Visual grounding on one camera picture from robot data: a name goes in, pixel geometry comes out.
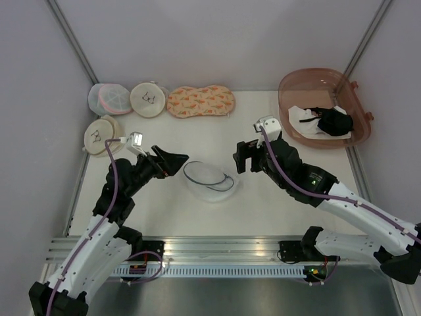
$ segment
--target tabletop surface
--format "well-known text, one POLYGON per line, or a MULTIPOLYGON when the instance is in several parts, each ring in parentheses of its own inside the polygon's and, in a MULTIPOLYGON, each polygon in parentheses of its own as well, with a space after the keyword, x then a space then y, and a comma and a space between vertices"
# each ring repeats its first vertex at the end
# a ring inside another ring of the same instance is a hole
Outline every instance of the tabletop surface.
MULTIPOLYGON (((128 135, 143 133, 143 148, 152 145, 171 153, 186 153, 190 160, 204 161, 236 174, 232 154, 236 144, 257 139, 252 124, 266 115, 277 115, 277 92, 234 92, 236 108, 229 117, 178 119, 168 112, 155 118, 137 113, 114 117, 128 135)), ((319 166, 357 191, 345 149, 313 149, 283 139, 298 149, 303 162, 319 166)), ((136 157, 122 149, 114 158, 136 157)), ((81 235, 101 194, 110 164, 108 157, 90 157, 70 229, 81 235)), ((227 200, 208 203, 187 188, 183 172, 164 180, 152 179, 135 196, 136 206, 125 222, 144 236, 273 236, 303 235, 309 226, 345 234, 360 234, 355 227, 334 215, 296 202, 263 172, 238 175, 237 191, 227 200)))

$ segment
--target translucent brown container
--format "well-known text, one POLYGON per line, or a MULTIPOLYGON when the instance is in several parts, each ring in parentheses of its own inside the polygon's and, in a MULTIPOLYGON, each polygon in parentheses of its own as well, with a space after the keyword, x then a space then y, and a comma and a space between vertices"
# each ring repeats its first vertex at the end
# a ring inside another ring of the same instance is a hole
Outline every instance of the translucent brown container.
POLYGON ((364 112, 354 89, 342 73, 328 68, 307 68, 291 72, 279 85, 279 111, 283 129, 297 142, 314 148, 333 149, 357 145, 371 134, 372 113, 364 112), (302 109, 339 105, 353 118, 354 130, 347 140, 311 140, 298 133, 289 123, 288 110, 293 106, 302 109))

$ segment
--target pink trim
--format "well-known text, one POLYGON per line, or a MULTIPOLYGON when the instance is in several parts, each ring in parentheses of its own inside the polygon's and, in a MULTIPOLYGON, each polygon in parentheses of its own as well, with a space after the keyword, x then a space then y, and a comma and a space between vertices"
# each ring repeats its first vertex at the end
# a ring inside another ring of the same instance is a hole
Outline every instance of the pink trim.
POLYGON ((99 101, 101 102, 101 105, 104 107, 104 109, 106 109, 108 112, 112 113, 112 114, 127 114, 127 113, 131 113, 133 111, 133 109, 128 109, 127 111, 115 111, 113 109, 111 109, 103 100, 103 98, 101 97, 101 89, 104 88, 105 86, 109 86, 111 84, 104 84, 103 86, 101 86, 98 90, 98 98, 99 101))

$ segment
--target gray floor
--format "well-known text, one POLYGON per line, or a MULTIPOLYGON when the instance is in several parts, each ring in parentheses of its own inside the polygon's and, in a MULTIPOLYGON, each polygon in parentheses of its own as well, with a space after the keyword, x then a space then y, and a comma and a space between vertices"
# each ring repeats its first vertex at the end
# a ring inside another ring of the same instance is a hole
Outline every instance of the gray floor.
POLYGON ((396 316, 391 283, 379 271, 340 267, 324 286, 292 280, 161 278, 128 287, 108 283, 89 316, 396 316))

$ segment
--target white wall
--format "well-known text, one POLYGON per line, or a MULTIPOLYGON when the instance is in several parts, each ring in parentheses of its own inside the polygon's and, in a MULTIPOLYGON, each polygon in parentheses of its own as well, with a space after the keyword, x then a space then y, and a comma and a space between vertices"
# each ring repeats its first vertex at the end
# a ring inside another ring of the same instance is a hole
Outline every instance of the white wall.
POLYGON ((103 82, 277 90, 345 70, 381 0, 59 0, 103 82))
POLYGON ((64 228, 91 85, 43 0, 2 1, 0 43, 0 315, 22 316, 64 228))
MULTIPOLYGON (((359 152, 374 201, 421 223, 421 1, 395 1, 356 68, 372 135, 359 152)), ((421 280, 416 286, 421 299, 421 280)))

